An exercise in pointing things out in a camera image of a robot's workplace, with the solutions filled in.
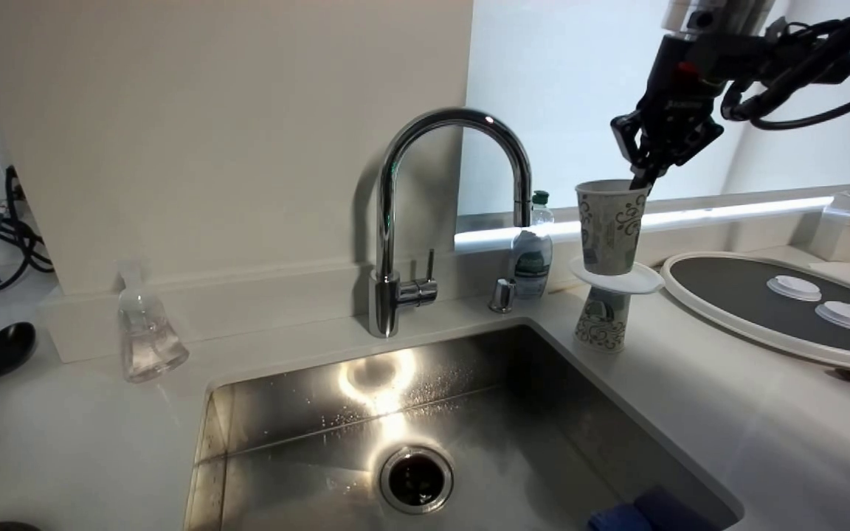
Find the cup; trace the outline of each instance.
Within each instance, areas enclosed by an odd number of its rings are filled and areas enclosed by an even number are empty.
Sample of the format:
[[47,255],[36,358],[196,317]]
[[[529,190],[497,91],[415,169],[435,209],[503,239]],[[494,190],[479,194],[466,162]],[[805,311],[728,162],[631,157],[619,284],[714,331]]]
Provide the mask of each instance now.
[[593,286],[576,321],[576,336],[597,349],[619,349],[629,324],[629,299]]
[[647,197],[650,190],[629,190],[629,180],[590,180],[576,187],[582,262],[588,272],[631,272]]

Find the faucet spout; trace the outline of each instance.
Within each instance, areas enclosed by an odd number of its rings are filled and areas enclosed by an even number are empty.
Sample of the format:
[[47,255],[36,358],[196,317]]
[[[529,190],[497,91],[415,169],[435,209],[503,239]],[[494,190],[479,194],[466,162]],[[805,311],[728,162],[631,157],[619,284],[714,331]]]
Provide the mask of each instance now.
[[479,110],[436,110],[411,122],[389,144],[380,175],[379,175],[379,265],[370,286],[370,331],[376,336],[395,334],[395,311],[399,305],[427,305],[436,299],[436,284],[427,272],[426,281],[402,284],[395,274],[395,219],[393,219],[393,178],[408,147],[414,147],[426,134],[439,128],[469,128],[482,131],[507,153],[513,169],[513,225],[532,225],[532,165],[517,138],[517,134],[491,113]]

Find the drain strainer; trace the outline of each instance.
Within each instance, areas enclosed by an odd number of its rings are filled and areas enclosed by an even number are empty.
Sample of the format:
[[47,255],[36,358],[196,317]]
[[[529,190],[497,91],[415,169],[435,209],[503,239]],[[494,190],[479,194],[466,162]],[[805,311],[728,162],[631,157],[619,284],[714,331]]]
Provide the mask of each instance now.
[[439,510],[451,497],[451,483],[448,460],[426,445],[402,445],[379,476],[379,489],[402,514]]

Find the sink basin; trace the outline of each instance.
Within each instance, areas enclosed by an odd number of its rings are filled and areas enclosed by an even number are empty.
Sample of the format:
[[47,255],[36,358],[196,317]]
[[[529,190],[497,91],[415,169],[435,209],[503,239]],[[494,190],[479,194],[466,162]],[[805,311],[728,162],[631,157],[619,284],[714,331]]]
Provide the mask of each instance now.
[[399,349],[209,389],[187,528],[585,528],[668,494],[742,510],[538,331]]

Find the countertop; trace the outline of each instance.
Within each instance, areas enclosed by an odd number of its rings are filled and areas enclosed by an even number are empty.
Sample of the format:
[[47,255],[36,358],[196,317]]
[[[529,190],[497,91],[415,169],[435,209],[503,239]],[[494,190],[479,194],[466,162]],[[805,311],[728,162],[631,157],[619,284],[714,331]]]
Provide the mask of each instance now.
[[553,292],[507,317],[436,300],[404,312],[395,340],[336,317],[196,340],[188,364],[151,383],[128,383],[116,358],[63,364],[42,349],[0,380],[0,520],[182,528],[213,383],[529,321],[719,480],[745,505],[739,531],[850,531],[850,383],[734,340],[663,292],[631,299],[625,346],[597,352],[572,334],[585,295]]

